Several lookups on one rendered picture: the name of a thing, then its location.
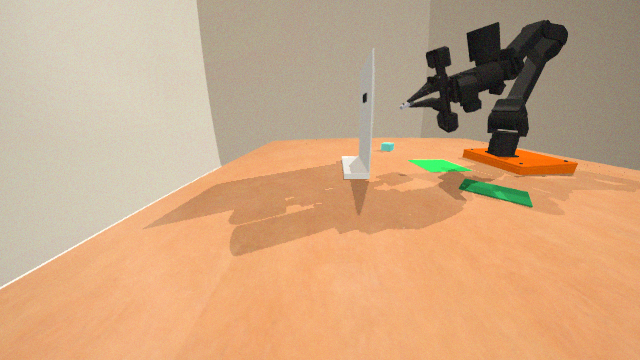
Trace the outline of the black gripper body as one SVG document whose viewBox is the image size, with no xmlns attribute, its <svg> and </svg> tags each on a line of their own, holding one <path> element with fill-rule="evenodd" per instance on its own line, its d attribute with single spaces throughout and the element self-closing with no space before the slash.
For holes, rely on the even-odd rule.
<svg viewBox="0 0 640 360">
<path fill-rule="evenodd" d="M 443 129 L 446 132 L 451 132 L 451 131 L 455 131 L 457 130 L 457 128 L 459 128 L 459 124 L 458 124 L 458 114 L 451 112 L 451 107 L 450 107 L 450 102 L 452 102 L 452 100 L 454 101 L 454 99 L 457 98 L 457 91 L 456 91 L 456 82 L 453 82 L 450 79 L 450 76 L 448 77 L 445 71 L 445 67 L 448 67 L 449 65 L 451 66 L 451 59 L 450 59 L 450 51 L 449 48 L 444 46 L 444 47 L 440 47 L 434 50 L 431 50 L 429 52 L 426 52 L 426 60 L 428 62 L 428 67 L 430 67 L 431 69 L 433 69 L 435 67 L 435 71 L 437 73 L 437 75 L 434 74 L 433 77 L 438 76 L 440 77 L 440 82 L 442 84 L 442 91 L 439 91 L 440 94 L 440 100 L 444 101 L 444 109 L 445 109 L 445 113 L 443 112 L 439 112 L 438 115 L 436 115 L 437 117 L 437 121 L 438 121 L 438 125 L 439 128 Z M 463 73 L 467 73 L 467 72 L 475 72 L 475 78 L 478 81 L 478 92 L 481 89 L 481 76 L 479 74 L 479 72 L 476 69 L 468 69 L 466 71 L 463 71 Z"/>
</svg>

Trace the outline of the green flat rectangular plate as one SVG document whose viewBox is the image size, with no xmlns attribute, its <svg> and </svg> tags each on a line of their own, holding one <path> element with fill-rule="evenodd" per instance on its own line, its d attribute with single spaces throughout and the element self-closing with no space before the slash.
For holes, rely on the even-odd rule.
<svg viewBox="0 0 640 360">
<path fill-rule="evenodd" d="M 491 183 L 483 183 L 466 178 L 463 180 L 463 183 L 460 184 L 459 189 L 533 208 L 530 195 L 527 191 L 520 191 L 509 187 L 506 188 L 503 186 Z"/>
</svg>

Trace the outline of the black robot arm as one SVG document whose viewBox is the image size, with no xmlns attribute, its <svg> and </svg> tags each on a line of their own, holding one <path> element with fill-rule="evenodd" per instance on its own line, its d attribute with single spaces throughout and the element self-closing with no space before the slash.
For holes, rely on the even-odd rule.
<svg viewBox="0 0 640 360">
<path fill-rule="evenodd" d="M 525 104 L 546 62 L 558 55 L 566 44 L 568 31 L 563 25 L 541 20 L 523 27 L 510 45 L 501 49 L 499 26 L 496 22 L 466 33 L 467 45 L 470 62 L 475 61 L 476 65 L 472 69 L 481 76 L 480 93 L 489 90 L 489 94 L 502 95 L 506 87 L 504 81 L 517 78 L 507 98 L 498 99 L 489 114 L 487 133 L 492 133 L 492 138 L 485 152 L 498 157 L 519 157 L 515 155 L 519 138 L 526 137 L 529 131 Z M 450 79 L 456 82 L 457 91 L 457 98 L 452 102 L 459 102 L 466 113 L 481 109 L 475 72 L 457 73 Z"/>
</svg>

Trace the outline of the green square marking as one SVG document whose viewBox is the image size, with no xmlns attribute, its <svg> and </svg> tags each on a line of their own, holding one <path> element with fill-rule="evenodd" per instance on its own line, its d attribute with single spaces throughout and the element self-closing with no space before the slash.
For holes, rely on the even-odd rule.
<svg viewBox="0 0 640 360">
<path fill-rule="evenodd" d="M 473 171 L 471 169 L 460 167 L 456 164 L 450 163 L 445 160 L 432 160 L 432 159 L 423 159 L 423 160 L 408 160 L 419 167 L 424 168 L 429 172 L 457 172 L 457 171 Z"/>
</svg>

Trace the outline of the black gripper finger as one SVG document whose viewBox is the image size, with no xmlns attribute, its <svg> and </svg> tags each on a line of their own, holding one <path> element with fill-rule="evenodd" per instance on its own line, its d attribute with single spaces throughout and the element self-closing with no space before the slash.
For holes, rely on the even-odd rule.
<svg viewBox="0 0 640 360">
<path fill-rule="evenodd" d="M 414 96 L 411 96 L 410 99 L 407 100 L 407 102 L 416 101 L 417 99 L 427 96 L 428 94 L 431 94 L 433 92 L 438 92 L 440 90 L 442 91 L 440 77 L 428 76 L 427 82 L 423 85 L 423 87 L 419 91 L 417 91 Z"/>
<path fill-rule="evenodd" d="M 444 101 L 440 100 L 438 98 L 427 98 L 425 100 L 421 100 L 418 101 L 416 103 L 414 103 L 412 106 L 409 106 L 410 108 L 415 108 L 415 107 L 433 107 L 434 110 L 437 110 L 439 112 L 443 112 L 445 113 L 445 109 L 444 109 Z"/>
</svg>

